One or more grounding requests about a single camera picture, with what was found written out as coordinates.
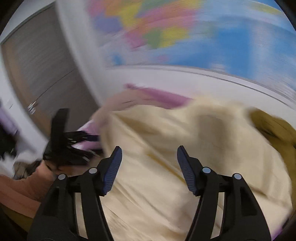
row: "silver door handle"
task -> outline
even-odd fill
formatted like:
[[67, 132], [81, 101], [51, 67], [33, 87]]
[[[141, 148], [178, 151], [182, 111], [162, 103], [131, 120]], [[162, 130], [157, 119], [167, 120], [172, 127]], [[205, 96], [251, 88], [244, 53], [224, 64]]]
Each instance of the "silver door handle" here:
[[38, 105], [37, 101], [35, 101], [34, 103], [31, 103], [29, 106], [28, 106], [28, 111], [29, 113], [32, 115], [35, 113], [36, 111], [36, 106]]

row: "cream cloth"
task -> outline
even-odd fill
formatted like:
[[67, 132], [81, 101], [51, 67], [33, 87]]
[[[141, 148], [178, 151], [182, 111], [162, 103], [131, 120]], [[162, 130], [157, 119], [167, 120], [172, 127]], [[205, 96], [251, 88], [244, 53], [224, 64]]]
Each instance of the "cream cloth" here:
[[[231, 176], [238, 172], [252, 188], [273, 235], [292, 210], [291, 180], [267, 140], [250, 125], [244, 106], [198, 97], [166, 110], [138, 105], [112, 112], [101, 130], [109, 156], [123, 160], [102, 204], [115, 241], [185, 240], [198, 198], [188, 190], [176, 160], [178, 146], [203, 166]], [[213, 237], [219, 234], [219, 198]]]

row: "door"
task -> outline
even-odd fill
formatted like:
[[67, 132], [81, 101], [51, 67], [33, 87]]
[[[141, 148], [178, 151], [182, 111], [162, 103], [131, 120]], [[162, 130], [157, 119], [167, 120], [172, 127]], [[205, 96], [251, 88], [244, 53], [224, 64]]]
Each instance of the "door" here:
[[68, 50], [54, 4], [22, 23], [1, 49], [17, 97], [46, 136], [58, 109], [70, 108], [66, 131], [77, 130], [97, 110]]

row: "colorful map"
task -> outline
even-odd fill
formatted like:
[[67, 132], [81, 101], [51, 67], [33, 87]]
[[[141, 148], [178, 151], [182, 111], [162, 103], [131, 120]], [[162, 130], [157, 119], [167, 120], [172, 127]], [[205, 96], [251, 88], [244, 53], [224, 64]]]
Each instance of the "colorful map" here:
[[274, 0], [85, 0], [107, 67], [237, 75], [296, 100], [296, 32]]

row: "wall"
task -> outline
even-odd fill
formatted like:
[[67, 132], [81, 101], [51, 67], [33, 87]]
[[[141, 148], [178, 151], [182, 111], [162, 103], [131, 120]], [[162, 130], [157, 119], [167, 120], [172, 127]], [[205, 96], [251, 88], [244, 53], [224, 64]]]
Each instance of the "wall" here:
[[[2, 42], [3, 39], [5, 39], [5, 37], [22, 21], [52, 2], [52, 0], [24, 0], [0, 35], [0, 42]], [[16, 97], [7, 76], [2, 53], [0, 55], [0, 99], [2, 100], [5, 110], [18, 125], [21, 137], [35, 150], [38, 157], [42, 157], [44, 147], [47, 144], [47, 139], [43, 136], [39, 129], [36, 128], [35, 124], [26, 114]], [[6, 175], [12, 175], [12, 165], [12, 161], [1, 161], [1, 172]]]
[[197, 93], [233, 99], [279, 116], [296, 128], [295, 103], [248, 80], [206, 70], [173, 66], [103, 67], [97, 39], [83, 0], [58, 0], [62, 30], [73, 57], [95, 95], [105, 99], [126, 83], [154, 87], [192, 97]]

